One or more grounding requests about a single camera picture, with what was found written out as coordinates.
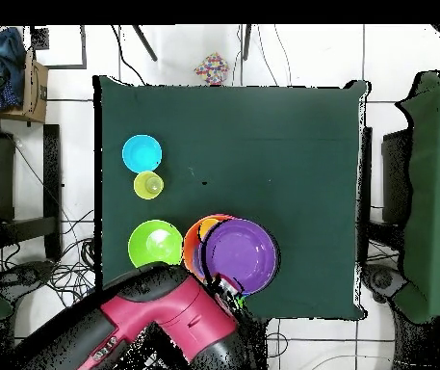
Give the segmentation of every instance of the white tile floor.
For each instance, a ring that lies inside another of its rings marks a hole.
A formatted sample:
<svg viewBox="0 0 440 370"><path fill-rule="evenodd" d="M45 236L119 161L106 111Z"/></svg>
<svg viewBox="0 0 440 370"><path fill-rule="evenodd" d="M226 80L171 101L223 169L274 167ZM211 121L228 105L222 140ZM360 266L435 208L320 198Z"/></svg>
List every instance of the white tile floor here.
<svg viewBox="0 0 440 370"><path fill-rule="evenodd" d="M406 98L417 72L440 69L440 34L429 25L276 25L288 55L293 85L343 87L351 80L367 80L372 91L367 104L367 125L374 129L372 219L380 220L382 206L382 137L404 129L407 122L394 102ZM272 24L259 26L266 60L279 86L290 84L285 55ZM146 53L131 26L122 26L122 51L152 85L203 85L194 68L212 52L218 51L233 68L240 51L238 25L143 26L158 62ZM51 69L48 77L47 122L61 126L63 152L63 205L67 216L76 221L93 209L93 113L91 76L106 74L122 82L140 85L138 76L118 57L116 39L110 26L85 26L86 69ZM74 27L52 31L54 44L64 43L40 54L54 64L81 64L81 44ZM244 62L244 86L273 85L261 53L257 25L252 28L248 60ZM237 60L235 86L240 86ZM226 85L232 85L229 76ZM42 173L41 126L28 128L23 122L2 121L12 131L19 147L38 174ZM42 188L21 158L15 162L16 217L41 215ZM92 216L76 227L78 238L91 236ZM65 245L73 240L65 236ZM378 250L371 248L371 254ZM74 262L77 255L69 258ZM16 261L43 258L41 240L23 243ZM280 357L270 357L271 370L389 370L394 353L394 325L387 305L376 304L366 289L361 303L368 316L360 322L283 319L279 331ZM27 296L19 309L16 336L33 332L62 309L49 289ZM268 332L277 332L272 320ZM270 356L276 355L275 335L268 341Z"/></svg>

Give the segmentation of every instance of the blue cloth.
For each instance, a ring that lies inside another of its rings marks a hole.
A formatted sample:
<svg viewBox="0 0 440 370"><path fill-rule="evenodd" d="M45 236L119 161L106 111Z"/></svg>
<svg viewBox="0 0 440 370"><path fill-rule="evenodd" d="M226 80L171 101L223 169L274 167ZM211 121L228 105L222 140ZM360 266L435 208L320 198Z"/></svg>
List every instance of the blue cloth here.
<svg viewBox="0 0 440 370"><path fill-rule="evenodd" d="M24 100L24 67L26 51L14 27L0 32L0 111L21 106Z"/></svg>

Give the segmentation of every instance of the orange bowl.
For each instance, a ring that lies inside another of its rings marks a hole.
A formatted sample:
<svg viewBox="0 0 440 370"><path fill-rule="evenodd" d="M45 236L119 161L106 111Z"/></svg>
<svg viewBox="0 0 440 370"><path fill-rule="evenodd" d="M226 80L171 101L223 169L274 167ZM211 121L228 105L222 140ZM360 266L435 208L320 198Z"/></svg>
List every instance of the orange bowl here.
<svg viewBox="0 0 440 370"><path fill-rule="evenodd" d="M199 228L202 223L204 223L207 219L216 219L219 222L224 220L235 219L233 216L228 216L226 214L213 214L211 216L204 217L199 221L195 222L194 225L189 228L187 234L184 237L184 249L183 249L183 257L185 267L193 273L199 280L203 281L204 277L199 273L199 271L194 267L194 251L197 249L200 243L199 238Z"/></svg>

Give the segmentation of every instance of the green bowl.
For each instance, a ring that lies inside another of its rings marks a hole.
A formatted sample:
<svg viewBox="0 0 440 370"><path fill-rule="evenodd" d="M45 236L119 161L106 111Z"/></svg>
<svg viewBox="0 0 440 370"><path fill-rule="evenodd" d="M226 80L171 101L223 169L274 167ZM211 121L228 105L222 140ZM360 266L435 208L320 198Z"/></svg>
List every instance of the green bowl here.
<svg viewBox="0 0 440 370"><path fill-rule="evenodd" d="M129 238L129 257L136 268L155 261L169 265L182 261L182 234L170 223L150 220L139 225Z"/></svg>

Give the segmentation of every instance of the blue bowl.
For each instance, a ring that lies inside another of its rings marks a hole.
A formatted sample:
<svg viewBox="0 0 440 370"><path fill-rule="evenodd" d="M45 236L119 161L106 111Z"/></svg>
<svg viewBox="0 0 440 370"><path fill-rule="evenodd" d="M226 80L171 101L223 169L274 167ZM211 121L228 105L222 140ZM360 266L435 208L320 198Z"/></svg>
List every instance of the blue bowl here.
<svg viewBox="0 0 440 370"><path fill-rule="evenodd" d="M151 136L136 135L123 146L122 159L132 172L153 172L162 161L162 148Z"/></svg>

